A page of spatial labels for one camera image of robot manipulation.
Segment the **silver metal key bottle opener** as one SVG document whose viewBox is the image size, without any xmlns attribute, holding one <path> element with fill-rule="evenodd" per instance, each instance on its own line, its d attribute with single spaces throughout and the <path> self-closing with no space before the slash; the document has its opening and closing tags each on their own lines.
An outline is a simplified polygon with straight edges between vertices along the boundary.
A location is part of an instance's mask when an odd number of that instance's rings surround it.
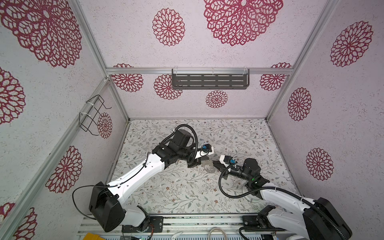
<svg viewBox="0 0 384 240">
<path fill-rule="evenodd" d="M 216 172 L 216 168 L 212 160 L 204 160 L 202 161 L 202 167 L 209 174 L 214 174 Z"/>
</svg>

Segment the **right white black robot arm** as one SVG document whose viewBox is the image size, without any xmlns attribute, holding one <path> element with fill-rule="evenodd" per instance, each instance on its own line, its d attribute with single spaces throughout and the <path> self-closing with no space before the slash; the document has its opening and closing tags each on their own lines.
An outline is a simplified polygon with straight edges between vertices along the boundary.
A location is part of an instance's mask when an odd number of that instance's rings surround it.
<svg viewBox="0 0 384 240">
<path fill-rule="evenodd" d="M 213 166 L 221 173 L 219 182 L 228 176 L 246 182 L 240 195 L 226 193 L 219 184 L 224 196 L 270 203 L 258 213 L 261 231 L 289 231 L 306 240 L 348 240 L 352 237 L 352 230 L 330 201 L 305 198 L 277 187 L 261 176 L 257 160 L 247 158 L 239 165 L 232 157 L 222 155 Z"/>
</svg>

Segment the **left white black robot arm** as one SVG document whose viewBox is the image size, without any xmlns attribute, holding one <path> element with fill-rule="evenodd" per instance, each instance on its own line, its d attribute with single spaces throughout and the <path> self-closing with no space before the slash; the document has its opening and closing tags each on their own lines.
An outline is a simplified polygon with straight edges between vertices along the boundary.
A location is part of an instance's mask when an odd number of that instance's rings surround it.
<svg viewBox="0 0 384 240">
<path fill-rule="evenodd" d="M 185 160 L 190 165 L 200 158 L 198 146 L 198 136 L 191 126 L 177 126 L 130 172 L 108 184 L 99 182 L 93 186 L 89 205 L 93 218 L 106 233 L 120 225 L 145 231 L 150 224 L 150 215 L 141 206 L 125 209 L 123 204 L 146 181 L 177 160 Z"/>
</svg>

